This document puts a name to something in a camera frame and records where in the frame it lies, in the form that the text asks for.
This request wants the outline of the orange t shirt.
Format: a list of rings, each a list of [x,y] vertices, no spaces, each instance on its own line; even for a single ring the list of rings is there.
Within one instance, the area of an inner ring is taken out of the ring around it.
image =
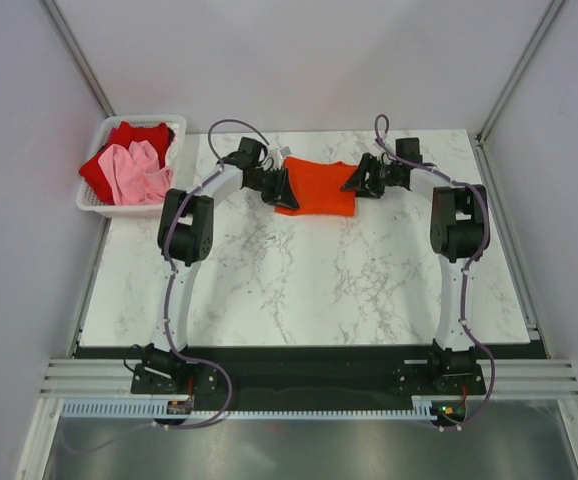
[[[299,208],[276,206],[275,212],[285,216],[355,215],[355,193],[343,191],[356,166],[343,162],[330,164],[315,163],[289,156],[284,162],[293,194]]]

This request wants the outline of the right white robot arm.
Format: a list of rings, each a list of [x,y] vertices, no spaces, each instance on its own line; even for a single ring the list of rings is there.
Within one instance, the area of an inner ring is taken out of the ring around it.
[[[395,150],[379,157],[363,154],[341,190],[378,199],[388,187],[404,188],[430,203],[430,245],[441,270],[439,323],[428,360],[399,367],[398,386],[413,394],[484,394],[479,343],[473,340],[468,315],[476,265],[490,242],[486,188],[453,181],[426,163],[416,137],[397,139]]]

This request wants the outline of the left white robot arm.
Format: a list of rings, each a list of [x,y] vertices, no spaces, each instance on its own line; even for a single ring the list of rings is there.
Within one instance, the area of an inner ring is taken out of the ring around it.
[[[260,194],[274,207],[299,208],[290,185],[288,170],[266,167],[269,142],[250,137],[218,163],[198,186],[185,191],[171,189],[165,196],[157,244],[171,267],[162,301],[162,316],[149,343],[141,348],[140,362],[133,369],[131,392],[150,395],[190,395],[191,381],[199,366],[214,370],[207,361],[184,353],[188,347],[188,317],[194,284],[209,256],[214,240],[216,208],[242,189]]]

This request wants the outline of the red t shirt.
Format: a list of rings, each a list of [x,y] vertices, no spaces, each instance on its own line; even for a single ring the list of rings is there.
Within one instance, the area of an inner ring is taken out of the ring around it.
[[[128,147],[132,141],[146,140],[156,149],[160,164],[163,165],[166,164],[166,154],[174,138],[173,130],[163,122],[154,127],[134,127],[123,121],[111,130],[107,143],[79,169],[79,174],[101,202],[116,206],[110,186],[98,165],[98,159],[104,150],[113,144]]]

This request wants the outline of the aluminium frame rail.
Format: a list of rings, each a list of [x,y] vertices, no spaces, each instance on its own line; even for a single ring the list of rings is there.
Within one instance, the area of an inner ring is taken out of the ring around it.
[[[485,379],[495,374],[494,400],[578,400],[572,363],[557,359],[499,359],[479,364]],[[57,359],[49,362],[40,392],[46,397],[127,398],[130,372],[120,360]]]

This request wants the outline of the pink t shirt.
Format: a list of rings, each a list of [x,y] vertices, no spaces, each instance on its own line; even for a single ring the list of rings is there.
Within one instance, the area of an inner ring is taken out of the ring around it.
[[[160,164],[156,149],[146,140],[128,147],[110,145],[98,159],[116,206],[161,204],[172,186],[173,170]]]

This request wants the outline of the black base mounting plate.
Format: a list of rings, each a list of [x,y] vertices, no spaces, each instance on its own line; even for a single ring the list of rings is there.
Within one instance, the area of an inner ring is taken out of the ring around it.
[[[189,395],[211,410],[404,408],[416,396],[476,396],[399,388],[396,370],[426,363],[430,347],[188,347],[184,353],[216,366],[196,368]]]

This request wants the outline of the white plastic laundry basket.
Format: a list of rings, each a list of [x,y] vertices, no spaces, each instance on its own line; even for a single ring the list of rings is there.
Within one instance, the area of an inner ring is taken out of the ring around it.
[[[154,127],[161,122],[165,123],[175,134],[175,138],[166,154],[166,164],[173,170],[171,187],[178,187],[183,181],[191,179],[195,167],[182,159],[182,147],[184,144],[187,122],[184,117],[176,114],[124,115],[112,116],[105,119],[99,126],[98,131],[91,142],[89,159],[107,143],[111,130],[114,127],[119,126],[123,121],[130,123],[134,127]],[[161,204],[145,206],[108,205],[97,198],[82,176],[76,196],[76,205],[79,209],[95,212],[108,218],[114,216],[157,216],[160,214],[163,202]]]

